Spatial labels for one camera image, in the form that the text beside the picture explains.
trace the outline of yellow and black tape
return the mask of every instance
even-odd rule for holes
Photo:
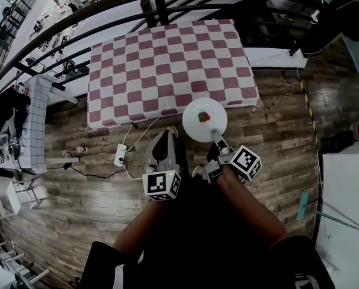
[[[313,132],[314,132],[314,139],[315,139],[315,144],[316,144],[316,150],[318,151],[318,150],[319,150],[319,141],[317,140],[316,123],[315,123],[315,121],[314,121],[312,109],[311,109],[310,103],[309,103],[309,101],[308,101],[308,95],[307,95],[307,92],[305,91],[305,88],[304,88],[304,85],[303,85],[302,81],[300,81],[300,88],[301,88],[301,91],[302,91],[303,94],[304,94],[304,99],[305,99],[305,103],[307,104],[308,111],[310,112],[310,116],[311,116],[311,120],[312,120],[312,125],[313,125]]]

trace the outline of wooden floor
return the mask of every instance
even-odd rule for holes
[[[320,136],[335,134],[359,119],[359,75],[355,73],[344,44],[339,41],[323,50],[299,72],[304,79]],[[263,168],[248,189],[286,225],[291,234],[311,237],[314,219],[307,214],[295,220],[299,198],[309,191],[317,198],[317,157],[313,129],[296,72],[255,71],[263,108],[227,110],[228,128],[224,133],[234,148],[244,144],[260,155]],[[46,126],[46,156],[62,157],[74,146],[89,151],[74,165],[88,174],[114,172],[114,154],[128,126],[111,131],[87,131],[87,102],[56,105]],[[133,144],[146,129],[140,123],[126,144]],[[189,139],[181,117],[160,119],[143,137],[126,160],[130,173],[143,173],[143,153],[151,138],[165,126],[175,125],[187,146],[189,169],[205,164],[209,144]],[[7,183],[0,179],[0,193]],[[81,276],[93,241],[111,244],[118,233],[146,204],[140,181],[125,173],[110,180],[86,178],[72,169],[49,170],[43,185],[47,200],[40,208],[24,212],[0,223],[6,240],[35,262],[34,270],[50,269],[44,280],[52,286],[70,288],[67,281]]]

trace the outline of white plate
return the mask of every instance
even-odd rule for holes
[[[206,112],[210,116],[210,120],[200,122],[198,114]],[[182,123],[186,134],[192,139],[199,142],[211,142],[213,138],[211,132],[217,129],[221,134],[225,132],[228,124],[228,117],[223,106],[209,98],[196,99],[185,108],[182,116]]]

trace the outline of hand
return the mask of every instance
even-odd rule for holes
[[[222,173],[217,178],[217,183],[220,186],[226,186],[226,185],[236,184],[236,183],[241,184],[241,182],[239,180],[239,176],[237,175],[236,170],[234,169],[234,167],[232,165],[223,165],[222,166]]]

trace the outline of metal railing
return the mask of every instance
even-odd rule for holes
[[[10,46],[36,0],[15,0],[0,22],[0,70]]]
[[[223,4],[217,4],[217,3],[209,3],[209,2],[213,2],[213,0],[202,0],[197,4],[192,4],[190,5],[189,3],[181,3],[179,6],[177,7],[168,7],[170,5],[173,4],[172,1],[166,2],[165,0],[155,0],[155,4],[156,4],[156,9],[153,10],[149,7],[143,7],[142,6],[142,10],[143,12],[140,14],[136,14],[136,15],[132,15],[132,16],[128,16],[125,18],[121,18],[118,20],[114,20],[110,23],[106,23],[105,25],[101,25],[98,26],[90,31],[87,31],[85,33],[82,33],[78,36],[75,36],[74,38],[67,40],[66,42],[62,43],[61,45],[51,49],[50,51],[48,51],[47,53],[45,53],[44,55],[42,55],[40,58],[38,58],[37,60],[33,61],[29,66],[25,66],[23,64],[20,63],[20,61],[25,58],[28,54],[30,54],[36,47],[40,46],[41,44],[43,44],[44,42],[46,42],[47,40],[49,40],[51,37],[53,37],[54,35],[62,32],[63,30],[65,30],[66,28],[72,26],[72,25],[76,25],[77,23],[81,22],[82,20],[85,20],[91,16],[94,16],[96,14],[99,14],[100,12],[109,10],[111,8],[116,8],[120,5],[124,5],[127,4],[129,2],[133,2],[133,1],[139,1],[139,0],[101,0],[95,4],[92,4],[84,9],[81,9],[73,14],[71,14],[70,16],[62,19],[61,21],[57,22],[56,24],[54,24],[53,26],[51,26],[50,28],[48,28],[46,31],[42,32],[41,34],[39,34],[34,40],[32,40],[31,42],[29,42],[29,44],[27,44],[26,46],[24,46],[8,63],[5,64],[5,66],[0,70],[0,80],[12,69],[12,68],[17,68],[20,70],[20,72],[18,72],[18,74],[16,76],[14,76],[11,80],[9,80],[3,87],[0,87],[0,92],[3,91],[6,87],[8,87],[13,81],[17,80],[23,73],[27,73],[30,74],[31,76],[37,75],[38,73],[35,70],[32,70],[31,68],[34,67],[35,65],[37,65],[39,62],[41,62],[42,60],[44,60],[46,57],[60,51],[61,49],[79,41],[82,40],[88,36],[91,36],[93,34],[96,34],[98,32],[101,32],[103,30],[121,25],[123,23],[128,23],[128,22],[132,22],[135,20],[142,20],[141,22],[138,23],[138,25],[132,30],[132,31],[137,31],[139,28],[141,28],[143,26],[143,24],[146,22],[149,26],[156,24],[157,21],[155,20],[155,16],[158,16],[159,18],[159,22],[161,25],[167,25],[170,22],[174,21],[175,19],[179,18],[179,15],[184,15],[190,11],[196,11],[196,10],[215,10],[215,13],[212,13],[211,15],[205,16],[203,18],[200,19],[211,19],[211,18],[230,18],[233,19],[235,18],[236,20],[236,25],[240,23],[240,16],[241,14],[243,14],[243,10],[242,10],[242,4],[240,4],[240,2],[238,4],[227,4],[227,3],[223,3]],[[313,10],[320,10],[321,12],[327,12],[327,11],[331,11],[330,7],[328,5],[325,4],[321,4],[318,3],[314,0],[288,0],[288,1],[292,1],[298,4],[302,4],[305,7],[311,8]],[[248,10],[249,12],[255,13],[257,12],[256,9],[250,9]],[[294,13],[292,11],[288,11],[288,10],[283,10],[280,8],[273,8],[273,7],[266,7],[266,8],[262,8],[260,10],[260,12],[264,12],[267,11],[269,14],[287,14],[288,16],[293,16],[302,20],[311,20],[310,17],[308,16],[304,16],[301,15],[299,13]],[[174,19],[171,18],[169,19],[169,15],[170,14],[174,14],[176,13],[177,15],[175,15]],[[250,39],[257,39],[257,38],[265,38],[265,39],[287,39],[289,42],[289,45],[287,46],[287,48],[289,48],[291,51],[291,55],[294,54],[295,51],[297,51],[299,49],[299,40],[301,39],[301,37],[296,38],[290,35],[289,31],[290,30],[297,30],[300,32],[304,32],[307,33],[309,32],[308,28],[303,28],[301,26],[295,26],[295,25],[286,25],[283,23],[278,23],[275,21],[248,21],[248,20],[244,20],[241,22],[243,25],[246,25],[248,27],[266,27],[267,29],[269,29],[269,31],[275,31],[275,29],[279,29],[280,31],[282,31],[282,34],[274,34],[274,33],[254,33],[252,28],[249,29],[248,31],[239,31],[240,37],[241,38],[250,38]],[[49,70],[52,70],[53,68],[55,68],[56,66],[61,65],[62,63],[69,61],[70,59],[73,59],[75,57],[78,57],[80,55],[83,55],[87,52],[90,52],[91,48],[85,48],[83,50],[80,50],[79,52],[76,52],[68,57],[65,57],[63,59],[61,59],[60,61],[54,63],[53,65],[47,67],[46,69],[43,69],[40,73],[45,73],[48,72]],[[89,61],[83,62],[79,65],[74,66],[74,68],[78,68],[81,65],[88,65]],[[55,77],[55,83],[53,83],[53,86],[60,89],[60,90],[64,90],[63,85],[66,84],[67,82],[71,82],[73,80],[76,80],[78,78],[87,76],[89,74],[88,70],[85,72],[81,72],[78,73],[76,75],[74,75],[72,78],[66,79],[62,82],[58,82],[58,79]]]

